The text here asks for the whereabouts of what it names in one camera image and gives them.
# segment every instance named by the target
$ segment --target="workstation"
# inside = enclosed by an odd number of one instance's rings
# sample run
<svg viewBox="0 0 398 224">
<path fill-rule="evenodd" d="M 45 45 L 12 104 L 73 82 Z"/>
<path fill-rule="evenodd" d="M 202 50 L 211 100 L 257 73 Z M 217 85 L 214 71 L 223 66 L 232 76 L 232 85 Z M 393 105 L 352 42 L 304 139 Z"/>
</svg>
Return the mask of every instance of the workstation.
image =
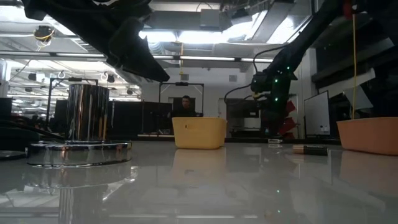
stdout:
<svg viewBox="0 0 398 224">
<path fill-rule="evenodd" d="M 395 223 L 396 9 L 0 0 L 0 223 Z"/>
</svg>

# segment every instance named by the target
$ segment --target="person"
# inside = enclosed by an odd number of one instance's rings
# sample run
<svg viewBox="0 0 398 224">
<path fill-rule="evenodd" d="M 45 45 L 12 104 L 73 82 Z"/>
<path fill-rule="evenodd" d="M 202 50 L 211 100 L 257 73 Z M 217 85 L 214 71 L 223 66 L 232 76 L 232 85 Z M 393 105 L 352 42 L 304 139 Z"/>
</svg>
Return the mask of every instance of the person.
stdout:
<svg viewBox="0 0 398 224">
<path fill-rule="evenodd" d="M 196 117 L 197 113 L 191 107 L 191 98 L 187 95 L 182 97 L 182 108 L 172 111 L 171 117 Z"/>
</svg>

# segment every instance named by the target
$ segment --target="ceiling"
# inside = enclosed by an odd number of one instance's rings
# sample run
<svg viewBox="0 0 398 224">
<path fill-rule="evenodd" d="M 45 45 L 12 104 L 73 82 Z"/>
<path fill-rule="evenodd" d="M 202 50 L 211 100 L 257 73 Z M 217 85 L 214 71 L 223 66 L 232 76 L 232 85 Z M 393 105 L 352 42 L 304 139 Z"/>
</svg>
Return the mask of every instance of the ceiling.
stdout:
<svg viewBox="0 0 398 224">
<path fill-rule="evenodd" d="M 303 29 L 310 17 L 309 0 L 296 0 L 293 4 L 259 0 L 210 0 L 207 3 L 195 2 L 195 0 L 178 2 L 155 0 L 150 3 L 150 7 L 154 10 L 151 16 L 153 19 L 148 21 L 140 36 L 148 39 L 150 51 L 154 55 L 182 54 L 201 57 L 252 58 L 260 50 L 292 41 L 295 34 Z M 223 32 L 208 31 L 206 27 L 199 28 L 200 24 L 197 24 L 197 22 L 200 22 L 202 10 L 213 8 L 217 11 L 221 8 L 221 13 L 230 18 L 237 9 L 244 7 L 252 21 L 231 26 Z M 34 38 L 33 31 L 38 26 L 55 28 L 53 39 L 48 46 L 43 47 Z M 24 14 L 23 7 L 13 6 L 0 6 L 1 51 L 100 54 L 84 40 L 81 40 L 79 36 L 76 36 L 51 17 L 47 16 L 43 21 L 28 19 Z M 276 54 L 277 51 L 269 52 L 260 57 L 274 58 Z M 72 57 L 64 60 L 54 57 L 16 57 L 15 55 L 2 55 L 1 53 L 0 58 L 6 59 L 11 67 L 12 80 L 9 82 L 9 94 L 15 96 L 37 95 L 36 98 L 19 98 L 20 101 L 24 102 L 16 103 L 19 106 L 38 105 L 37 107 L 45 108 L 47 102 L 39 101 L 39 97 L 40 95 L 48 95 L 49 78 L 51 77 L 63 77 L 65 75 L 65 78 L 95 78 L 99 80 L 100 85 L 113 89 L 111 90 L 112 97 L 125 97 L 127 88 L 133 88 L 134 94 L 127 96 L 127 100 L 139 100 L 141 94 L 139 87 L 142 84 L 152 82 L 152 80 L 115 70 L 107 65 L 104 60 L 95 58 Z M 170 71 L 169 75 L 172 80 L 176 80 L 175 76 L 179 76 L 179 74 L 175 71 L 179 70 L 180 61 L 158 60 L 158 62 L 166 69 L 166 72 Z M 231 75 L 247 72 L 250 66 L 251 64 L 248 62 L 183 61 L 184 68 L 235 68 L 236 74 Z M 114 83 L 106 81 L 105 72 L 115 74 L 116 80 Z M 29 80 L 30 73 L 36 73 L 40 79 Z M 207 82 L 212 82 L 215 77 L 214 75 L 207 75 L 203 78 Z M 56 98 L 67 95 L 69 84 L 71 82 L 63 81 L 53 90 L 53 95 L 56 97 L 52 103 L 55 103 Z M 26 88 L 32 88 L 32 91 L 28 89 L 30 92 L 26 92 Z"/>
</svg>

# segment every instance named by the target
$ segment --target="chrome cylinder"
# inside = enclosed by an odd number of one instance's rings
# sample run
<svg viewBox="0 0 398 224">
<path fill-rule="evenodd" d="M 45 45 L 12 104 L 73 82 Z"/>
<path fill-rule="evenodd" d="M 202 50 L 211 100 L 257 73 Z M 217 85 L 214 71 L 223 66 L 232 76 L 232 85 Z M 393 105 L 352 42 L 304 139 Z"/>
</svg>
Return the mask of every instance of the chrome cylinder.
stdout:
<svg viewBox="0 0 398 224">
<path fill-rule="evenodd" d="M 109 90 L 94 85 L 69 87 L 67 130 L 70 142 L 104 141 L 108 115 Z"/>
</svg>

